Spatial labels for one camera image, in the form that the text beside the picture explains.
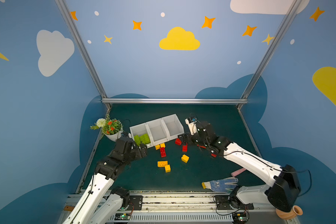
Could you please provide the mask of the green lego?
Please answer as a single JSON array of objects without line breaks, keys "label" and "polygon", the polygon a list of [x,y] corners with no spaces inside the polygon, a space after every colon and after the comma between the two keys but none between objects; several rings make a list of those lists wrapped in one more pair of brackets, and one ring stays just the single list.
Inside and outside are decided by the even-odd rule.
[{"label": "green lego", "polygon": [[138,146],[140,146],[141,144],[149,145],[149,144],[151,143],[150,138],[149,138],[149,136],[148,136],[147,133],[145,133],[145,134],[143,134],[143,135],[141,135],[141,136],[139,136],[139,135],[135,135],[135,136],[133,137],[133,139],[134,139],[135,143],[136,143]]}]

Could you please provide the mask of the small red lego cube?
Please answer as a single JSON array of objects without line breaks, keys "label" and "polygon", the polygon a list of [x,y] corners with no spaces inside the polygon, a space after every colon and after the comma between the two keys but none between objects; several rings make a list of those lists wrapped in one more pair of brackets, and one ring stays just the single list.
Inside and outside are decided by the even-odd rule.
[{"label": "small red lego cube", "polygon": [[175,140],[175,144],[178,145],[178,146],[180,146],[182,144],[182,141],[179,138],[177,138]]}]

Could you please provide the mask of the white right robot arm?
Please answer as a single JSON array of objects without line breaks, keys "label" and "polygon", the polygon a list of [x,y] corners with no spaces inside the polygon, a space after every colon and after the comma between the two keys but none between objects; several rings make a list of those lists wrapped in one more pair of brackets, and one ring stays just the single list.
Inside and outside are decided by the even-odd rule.
[{"label": "white right robot arm", "polygon": [[178,138],[183,145],[198,144],[214,155],[232,161],[264,182],[259,186],[237,186],[229,195],[233,208],[241,208],[251,203],[264,203],[282,212],[290,212],[301,192],[297,171],[290,165],[284,167],[268,162],[243,149],[224,136],[217,136],[211,123],[200,122],[196,118],[185,120],[189,132]]}]

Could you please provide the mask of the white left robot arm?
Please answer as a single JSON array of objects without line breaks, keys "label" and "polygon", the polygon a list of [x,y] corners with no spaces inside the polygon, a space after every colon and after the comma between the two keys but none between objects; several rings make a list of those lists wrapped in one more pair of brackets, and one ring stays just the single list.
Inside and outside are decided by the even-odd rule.
[{"label": "white left robot arm", "polygon": [[122,187],[114,188],[106,202],[102,206],[99,204],[125,167],[146,156],[145,144],[138,145],[132,138],[120,137],[111,153],[97,163],[89,186],[64,223],[104,224],[119,209],[126,208],[130,193]]}]

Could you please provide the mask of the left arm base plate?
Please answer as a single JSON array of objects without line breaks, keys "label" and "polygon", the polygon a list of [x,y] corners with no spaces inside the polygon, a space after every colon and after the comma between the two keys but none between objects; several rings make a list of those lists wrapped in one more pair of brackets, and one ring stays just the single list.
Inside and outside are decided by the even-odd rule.
[{"label": "left arm base plate", "polygon": [[123,199],[121,211],[141,211],[143,205],[143,196],[141,195],[131,195],[129,198]]}]

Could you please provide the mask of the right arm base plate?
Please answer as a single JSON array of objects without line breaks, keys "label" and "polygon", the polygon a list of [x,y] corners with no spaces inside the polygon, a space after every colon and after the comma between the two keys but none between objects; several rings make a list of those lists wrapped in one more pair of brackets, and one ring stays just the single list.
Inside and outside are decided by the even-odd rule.
[{"label": "right arm base plate", "polygon": [[228,195],[215,195],[213,201],[217,204],[218,210],[254,210],[252,203],[242,204],[237,199],[230,199]]}]

